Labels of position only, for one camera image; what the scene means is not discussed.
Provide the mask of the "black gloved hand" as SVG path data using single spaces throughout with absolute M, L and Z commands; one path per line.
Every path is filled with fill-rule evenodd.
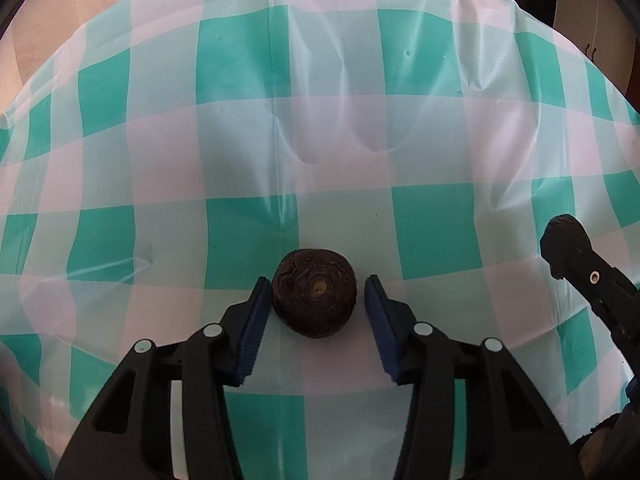
M 586 479 L 640 480 L 639 414 L 625 408 L 572 444 Z

